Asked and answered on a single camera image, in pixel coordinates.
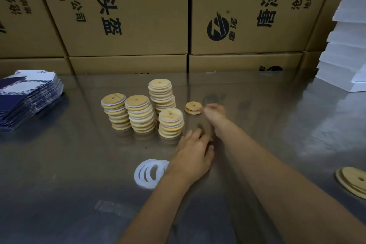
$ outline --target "brown cardboard box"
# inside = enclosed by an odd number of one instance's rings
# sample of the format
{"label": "brown cardboard box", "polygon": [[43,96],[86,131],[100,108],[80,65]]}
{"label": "brown cardboard box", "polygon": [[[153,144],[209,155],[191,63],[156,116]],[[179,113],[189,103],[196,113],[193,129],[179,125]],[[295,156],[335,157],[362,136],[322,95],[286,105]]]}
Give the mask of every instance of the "brown cardboard box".
{"label": "brown cardboard box", "polygon": [[0,58],[65,56],[43,0],[0,0]]}
{"label": "brown cardboard box", "polygon": [[296,69],[300,52],[268,54],[189,55],[189,72],[278,71]]}
{"label": "brown cardboard box", "polygon": [[323,0],[192,0],[190,53],[303,51],[322,3]]}
{"label": "brown cardboard box", "polygon": [[187,53],[188,0],[46,0],[71,57]]}
{"label": "brown cardboard box", "polygon": [[325,0],[318,19],[314,25],[311,36],[306,44],[307,51],[323,51],[327,46],[327,38],[336,26],[332,17],[341,0]]}
{"label": "brown cardboard box", "polygon": [[302,53],[299,69],[315,70],[319,63],[321,51],[304,51]]}
{"label": "brown cardboard box", "polygon": [[66,58],[1,59],[0,76],[14,74],[18,70],[54,71],[58,75],[72,75],[73,71]]}
{"label": "brown cardboard box", "polygon": [[185,73],[187,55],[70,57],[77,75],[124,73]]}

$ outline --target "hand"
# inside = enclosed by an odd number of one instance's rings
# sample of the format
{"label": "hand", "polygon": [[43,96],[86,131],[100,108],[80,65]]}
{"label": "hand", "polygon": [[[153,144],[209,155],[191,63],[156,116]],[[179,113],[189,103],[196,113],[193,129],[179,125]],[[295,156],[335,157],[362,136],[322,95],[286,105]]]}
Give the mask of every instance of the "hand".
{"label": "hand", "polygon": [[207,118],[210,124],[215,128],[215,134],[220,136],[220,126],[227,120],[225,108],[217,103],[207,104],[206,107],[199,109],[201,113]]}
{"label": "hand", "polygon": [[202,129],[198,128],[195,131],[189,130],[181,137],[176,155],[169,162],[164,175],[172,175],[191,186],[211,168],[214,157],[213,145],[208,147],[207,152],[206,149],[212,138],[208,134],[200,137],[201,133]]}

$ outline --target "bare skin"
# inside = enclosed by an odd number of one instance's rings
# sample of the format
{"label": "bare skin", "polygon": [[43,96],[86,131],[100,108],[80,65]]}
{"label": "bare skin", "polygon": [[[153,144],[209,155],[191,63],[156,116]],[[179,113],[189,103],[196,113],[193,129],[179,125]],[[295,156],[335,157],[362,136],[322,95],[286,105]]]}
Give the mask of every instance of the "bare skin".
{"label": "bare skin", "polygon": [[[208,104],[200,111],[213,125],[286,243],[366,243],[366,227],[358,219],[228,120],[221,105]],[[197,129],[181,138],[176,156],[119,244],[166,242],[183,196],[211,167],[211,136],[201,135],[202,130]]]}

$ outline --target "forearm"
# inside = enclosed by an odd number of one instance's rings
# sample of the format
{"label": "forearm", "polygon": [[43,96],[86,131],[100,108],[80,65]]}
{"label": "forearm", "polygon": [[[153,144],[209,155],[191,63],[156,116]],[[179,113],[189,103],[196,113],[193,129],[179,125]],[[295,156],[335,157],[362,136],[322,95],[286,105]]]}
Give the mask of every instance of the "forearm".
{"label": "forearm", "polygon": [[365,227],[341,204],[230,121],[220,136],[287,243],[361,243]]}
{"label": "forearm", "polygon": [[165,243],[175,214],[188,189],[186,182],[164,175],[118,243]]}

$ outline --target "reflective surface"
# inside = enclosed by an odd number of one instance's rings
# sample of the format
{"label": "reflective surface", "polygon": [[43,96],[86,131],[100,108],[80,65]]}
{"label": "reflective surface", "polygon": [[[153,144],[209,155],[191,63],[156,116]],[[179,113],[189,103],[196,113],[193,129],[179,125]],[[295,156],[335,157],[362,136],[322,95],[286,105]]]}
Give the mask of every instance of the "reflective surface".
{"label": "reflective surface", "polygon": [[[149,81],[171,80],[177,108],[225,105],[228,117],[366,224],[366,201],[334,171],[366,170],[366,94],[347,93],[313,73],[237,72],[61,77],[65,94],[16,131],[0,134],[1,243],[114,243],[151,191],[133,179],[144,160],[167,159],[177,140],[115,131],[100,100],[148,95]],[[185,130],[210,127],[184,113]],[[282,243],[244,178],[215,142],[212,170],[185,196],[169,243]]]}

